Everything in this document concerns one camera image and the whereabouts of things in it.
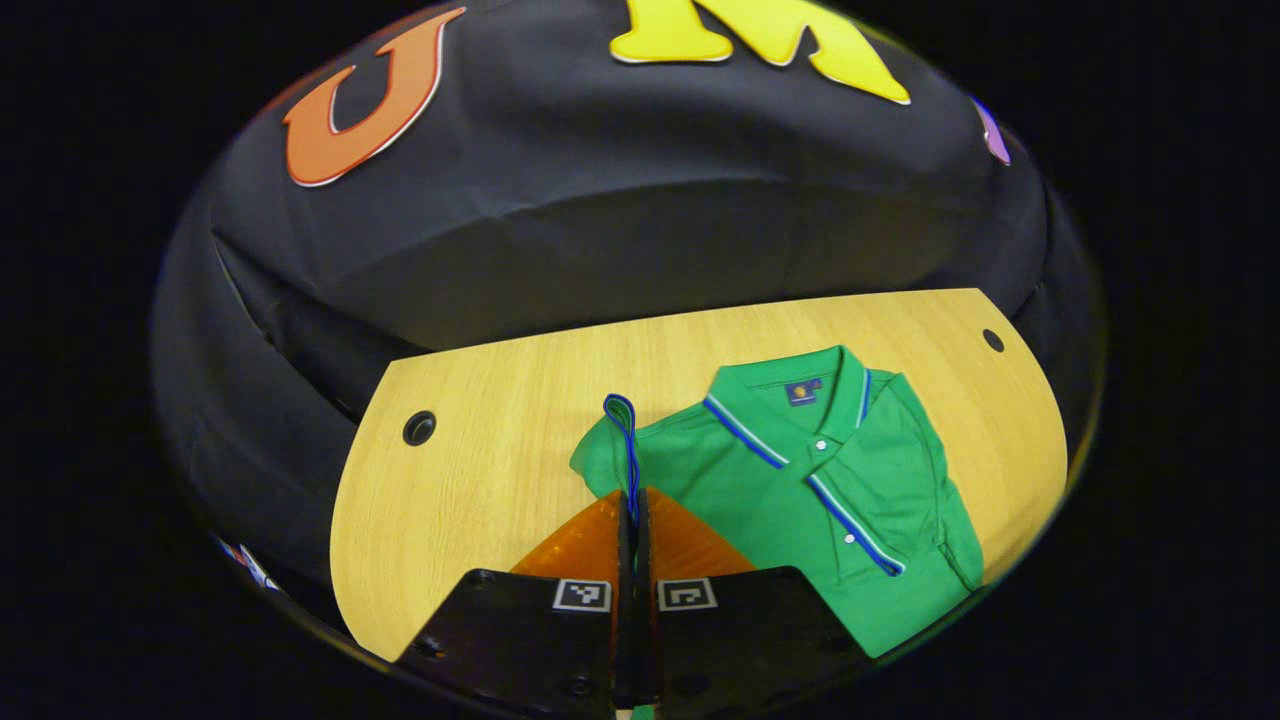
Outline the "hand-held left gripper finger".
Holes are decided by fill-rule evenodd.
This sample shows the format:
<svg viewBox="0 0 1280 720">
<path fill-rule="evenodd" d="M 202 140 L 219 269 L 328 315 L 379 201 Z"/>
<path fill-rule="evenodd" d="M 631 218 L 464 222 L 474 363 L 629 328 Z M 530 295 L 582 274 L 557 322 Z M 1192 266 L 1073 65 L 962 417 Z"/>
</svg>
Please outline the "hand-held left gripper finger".
<svg viewBox="0 0 1280 720">
<path fill-rule="evenodd" d="M 658 719 L 768 719 L 855 682 L 873 659 L 791 565 L 753 566 L 653 487 L 637 509 L 639 618 Z"/>
<path fill-rule="evenodd" d="M 582 546 L 576 577 L 466 571 L 394 662 L 490 719 L 612 719 L 630 706 L 625 655 L 637 607 L 637 523 L 616 491 L 556 530 Z"/>
</svg>

